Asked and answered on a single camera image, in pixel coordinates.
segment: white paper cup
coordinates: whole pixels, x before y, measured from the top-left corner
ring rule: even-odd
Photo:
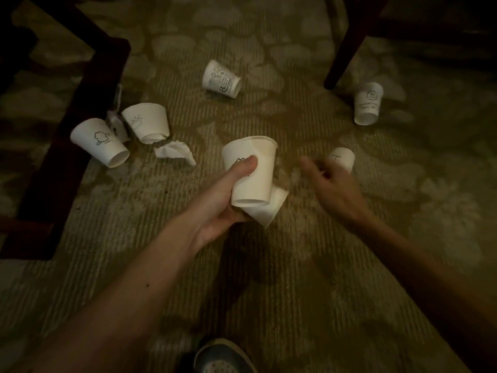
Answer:
[[[211,60],[205,68],[202,87],[216,93],[236,98],[242,87],[241,78],[215,60]]]
[[[264,228],[267,228],[277,215],[287,196],[287,190],[279,188],[273,184],[269,204],[257,207],[242,207],[242,209],[259,224],[264,226]]]
[[[235,207],[255,207],[269,204],[273,183],[274,156],[278,144],[266,136],[250,136],[227,144],[221,154],[224,168],[228,170],[235,162],[251,155],[258,159],[255,171],[240,179],[231,193]]]
[[[119,166],[129,157],[129,150],[102,119],[92,118],[78,124],[70,138],[109,168]]]
[[[376,82],[364,83],[358,87],[354,98],[354,122],[368,126],[378,121],[383,88]]]
[[[328,156],[332,158],[342,166],[350,174],[352,172],[352,167],[354,166],[355,154],[353,151],[347,148],[336,148]]]
[[[169,125],[164,106],[139,103],[121,112],[136,137],[144,144],[157,143],[169,137]]]

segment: patterned carpet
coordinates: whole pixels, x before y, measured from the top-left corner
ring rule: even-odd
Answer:
[[[339,90],[326,91],[346,19],[336,3],[330,21],[325,0],[87,0],[79,7],[131,43],[123,106],[164,105],[172,138],[190,146],[198,166],[159,160],[136,138],[122,166],[90,162],[55,258],[0,263],[0,370],[121,271],[222,168],[224,144],[267,135],[279,144],[274,177],[288,200],[266,231],[235,226],[202,250],[137,371],[177,370],[206,336],[235,341],[260,371],[467,371],[388,270],[320,209],[297,157],[352,149],[376,214],[495,296],[494,76],[440,64],[466,51],[367,38]],[[40,42],[31,55],[37,64],[0,97],[0,212],[9,215],[92,55],[28,2],[15,20]],[[210,59],[243,78],[235,100],[201,88]],[[370,127],[352,123],[344,90],[364,80],[385,89],[380,122]]]

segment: gray shoe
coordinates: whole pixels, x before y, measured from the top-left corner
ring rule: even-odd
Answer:
[[[204,345],[193,361],[195,373],[257,373],[242,349],[227,339],[214,339]]]

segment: person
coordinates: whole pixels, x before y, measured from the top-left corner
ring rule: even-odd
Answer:
[[[327,213],[355,233],[397,278],[418,307],[472,370],[497,371],[497,312],[456,271],[438,263],[368,208],[352,175],[333,160],[324,168],[299,160]],[[257,167],[237,162],[170,219],[128,268],[79,313],[49,336],[14,372],[133,370],[174,283],[195,255],[246,216],[230,206],[234,184]],[[234,343],[202,347],[195,372],[256,371]]]

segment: person's right hand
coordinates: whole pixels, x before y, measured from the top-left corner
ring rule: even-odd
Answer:
[[[307,156],[302,156],[299,164],[321,206],[346,227],[354,228],[371,215],[354,177],[333,159],[325,158],[321,170]]]

